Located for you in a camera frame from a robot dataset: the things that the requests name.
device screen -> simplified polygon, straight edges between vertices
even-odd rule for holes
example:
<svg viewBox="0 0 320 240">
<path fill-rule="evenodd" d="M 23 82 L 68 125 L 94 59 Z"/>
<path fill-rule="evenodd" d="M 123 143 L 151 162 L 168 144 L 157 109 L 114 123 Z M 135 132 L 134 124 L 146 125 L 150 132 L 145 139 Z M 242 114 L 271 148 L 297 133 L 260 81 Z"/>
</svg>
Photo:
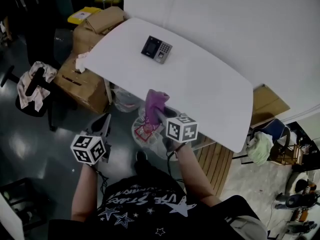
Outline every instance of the device screen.
<svg viewBox="0 0 320 240">
<path fill-rule="evenodd" d="M 154 43 L 149 43 L 147 49 L 146 49 L 146 52 L 149 53 L 149 54 L 153 54 L 154 51 L 155 51 L 155 48 L 156 48 L 156 45 Z"/>
</svg>

wooden pallet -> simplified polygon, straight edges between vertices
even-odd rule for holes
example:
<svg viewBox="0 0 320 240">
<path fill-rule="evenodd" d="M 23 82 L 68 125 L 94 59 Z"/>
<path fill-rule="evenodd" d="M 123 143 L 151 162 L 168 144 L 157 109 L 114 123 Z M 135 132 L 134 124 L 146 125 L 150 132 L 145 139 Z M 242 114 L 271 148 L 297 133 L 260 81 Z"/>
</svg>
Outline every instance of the wooden pallet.
<svg viewBox="0 0 320 240">
<path fill-rule="evenodd" d="M 201 148 L 197 153 L 198 162 L 217 197 L 220 197 L 224 189 L 233 155 L 232 151 L 219 143 Z"/>
</svg>

white table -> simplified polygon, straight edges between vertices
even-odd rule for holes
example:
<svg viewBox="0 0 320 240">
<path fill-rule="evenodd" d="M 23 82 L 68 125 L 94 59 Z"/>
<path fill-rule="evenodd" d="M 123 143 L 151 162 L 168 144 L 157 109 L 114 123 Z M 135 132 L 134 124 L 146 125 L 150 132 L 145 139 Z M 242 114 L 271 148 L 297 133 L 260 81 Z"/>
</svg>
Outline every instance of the white table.
<svg viewBox="0 0 320 240">
<path fill-rule="evenodd" d="M 141 54 L 148 36 L 171 44 L 164 64 Z M 199 131 L 234 152 L 248 133 L 253 87 L 230 66 L 164 28 L 131 18 L 108 33 L 84 66 L 144 100 L 149 89 L 170 96 L 167 105 L 199 122 Z"/>
</svg>

pink towel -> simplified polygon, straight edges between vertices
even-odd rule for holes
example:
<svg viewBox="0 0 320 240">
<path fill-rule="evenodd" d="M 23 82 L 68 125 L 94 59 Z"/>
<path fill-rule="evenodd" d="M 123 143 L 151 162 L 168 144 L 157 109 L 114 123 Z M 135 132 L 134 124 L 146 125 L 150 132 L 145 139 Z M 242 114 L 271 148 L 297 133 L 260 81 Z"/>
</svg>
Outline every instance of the pink towel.
<svg viewBox="0 0 320 240">
<path fill-rule="evenodd" d="M 158 125 L 159 119 L 155 113 L 155 109 L 159 109 L 162 113 L 165 111 L 165 103 L 170 96 L 161 91 L 150 89 L 145 99 L 145 115 L 148 117 L 150 124 Z"/>
</svg>

cardboard box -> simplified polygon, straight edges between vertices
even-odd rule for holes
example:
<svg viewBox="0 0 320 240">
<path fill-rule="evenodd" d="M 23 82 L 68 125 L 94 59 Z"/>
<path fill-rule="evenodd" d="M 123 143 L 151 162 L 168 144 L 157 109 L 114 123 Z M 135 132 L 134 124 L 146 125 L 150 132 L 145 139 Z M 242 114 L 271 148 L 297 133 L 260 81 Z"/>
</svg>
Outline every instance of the cardboard box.
<svg viewBox="0 0 320 240">
<path fill-rule="evenodd" d="M 124 11 L 119 7 L 111 6 L 86 18 L 84 25 L 87 29 L 100 34 L 106 29 L 124 21 Z"/>
<path fill-rule="evenodd" d="M 73 31 L 73 53 L 89 52 L 104 35 L 124 21 L 124 11 L 109 7 L 89 16 Z"/>
<path fill-rule="evenodd" d="M 266 123 L 290 107 L 268 86 L 262 85 L 253 91 L 251 126 Z"/>
<path fill-rule="evenodd" d="M 97 114 L 103 114 L 109 104 L 104 79 L 85 70 L 76 72 L 77 54 L 72 53 L 62 65 L 54 83 L 75 99 L 79 104 Z"/>
</svg>

